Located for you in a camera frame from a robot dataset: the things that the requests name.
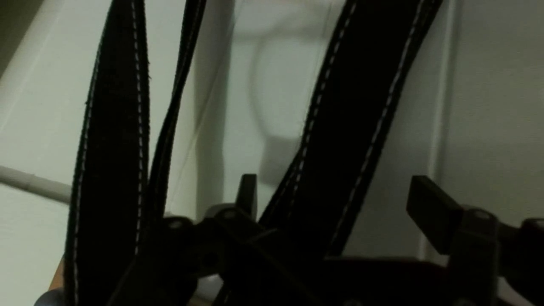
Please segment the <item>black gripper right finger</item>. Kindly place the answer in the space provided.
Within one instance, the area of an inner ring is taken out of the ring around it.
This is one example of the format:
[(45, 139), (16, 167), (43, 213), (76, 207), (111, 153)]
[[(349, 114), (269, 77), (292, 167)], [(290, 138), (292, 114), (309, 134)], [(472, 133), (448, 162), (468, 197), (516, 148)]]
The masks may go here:
[(429, 245), (448, 255), (465, 209), (426, 175), (412, 175), (405, 213)]

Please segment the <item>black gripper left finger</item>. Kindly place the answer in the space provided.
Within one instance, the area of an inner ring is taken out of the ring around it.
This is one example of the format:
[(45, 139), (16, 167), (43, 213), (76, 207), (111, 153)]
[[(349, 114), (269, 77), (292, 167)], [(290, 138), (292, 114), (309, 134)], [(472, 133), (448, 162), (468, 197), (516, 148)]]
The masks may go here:
[(235, 207), (247, 218), (256, 218), (256, 175), (244, 173), (237, 185)]

